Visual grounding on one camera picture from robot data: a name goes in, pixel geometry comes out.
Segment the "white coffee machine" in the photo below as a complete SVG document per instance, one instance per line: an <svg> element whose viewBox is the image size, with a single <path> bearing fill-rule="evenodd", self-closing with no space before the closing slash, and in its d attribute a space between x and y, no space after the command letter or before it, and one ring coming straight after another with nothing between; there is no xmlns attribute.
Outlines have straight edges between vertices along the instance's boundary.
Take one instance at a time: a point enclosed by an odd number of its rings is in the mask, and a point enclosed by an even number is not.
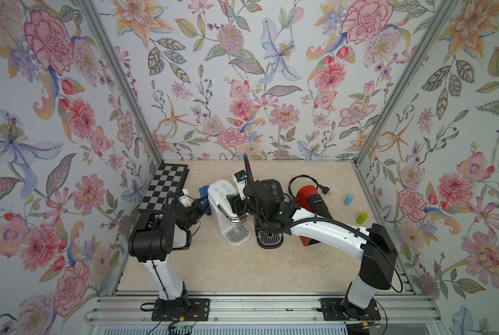
<svg viewBox="0 0 499 335"><path fill-rule="evenodd" d="M238 190L227 180L218 180L208 187L208 203L215 227L226 243L241 247L251 237L247 214L233 211L229 200L240 199Z"/></svg>

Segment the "black coffee machine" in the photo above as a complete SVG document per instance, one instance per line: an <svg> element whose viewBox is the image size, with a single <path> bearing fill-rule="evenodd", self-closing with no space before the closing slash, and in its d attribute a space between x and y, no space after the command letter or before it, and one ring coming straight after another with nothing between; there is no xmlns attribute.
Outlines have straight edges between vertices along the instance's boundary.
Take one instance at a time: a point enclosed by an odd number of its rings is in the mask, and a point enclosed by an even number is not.
<svg viewBox="0 0 499 335"><path fill-rule="evenodd" d="M254 181L245 188L250 212L254 216L256 242L263 249L279 248L283 243L282 227L273 220L284 201L281 184L276 180Z"/></svg>

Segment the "red coffee machine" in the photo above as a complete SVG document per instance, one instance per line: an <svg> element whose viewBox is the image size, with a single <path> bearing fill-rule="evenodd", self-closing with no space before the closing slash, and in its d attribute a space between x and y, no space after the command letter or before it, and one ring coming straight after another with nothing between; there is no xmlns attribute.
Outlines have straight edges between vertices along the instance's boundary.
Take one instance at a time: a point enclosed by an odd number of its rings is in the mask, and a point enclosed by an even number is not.
<svg viewBox="0 0 499 335"><path fill-rule="evenodd" d="M294 203L316 215L323 216L327 219L333 218L322 196L312 185L302 187L297 192Z"/></svg>

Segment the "blue microfiber cloth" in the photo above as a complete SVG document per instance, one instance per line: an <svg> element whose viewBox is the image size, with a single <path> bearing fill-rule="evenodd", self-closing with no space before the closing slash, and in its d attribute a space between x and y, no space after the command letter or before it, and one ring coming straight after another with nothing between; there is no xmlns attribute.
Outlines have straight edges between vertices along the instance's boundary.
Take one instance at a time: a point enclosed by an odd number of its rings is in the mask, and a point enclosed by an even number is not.
<svg viewBox="0 0 499 335"><path fill-rule="evenodd" d="M205 186L203 186L203 187L201 187L199 189L199 195L200 195L201 203L205 207L206 215L207 216L210 216L212 214L211 213L211 209L210 209L209 200L208 200L208 189L209 189L209 187L210 187L209 185L205 185Z"/></svg>

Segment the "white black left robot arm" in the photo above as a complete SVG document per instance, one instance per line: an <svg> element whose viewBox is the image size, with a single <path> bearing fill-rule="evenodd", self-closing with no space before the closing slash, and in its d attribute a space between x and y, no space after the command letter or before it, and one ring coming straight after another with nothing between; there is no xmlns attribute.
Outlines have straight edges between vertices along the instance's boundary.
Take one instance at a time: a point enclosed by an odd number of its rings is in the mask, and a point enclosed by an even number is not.
<svg viewBox="0 0 499 335"><path fill-rule="evenodd" d="M179 319L190 308L184 282L176 273L171 253L188 250L191 227L206 213L197 200L185 206L173 200L163 213L142 212L129 237L129 254L149 269L158 296L153 311L158 316Z"/></svg>

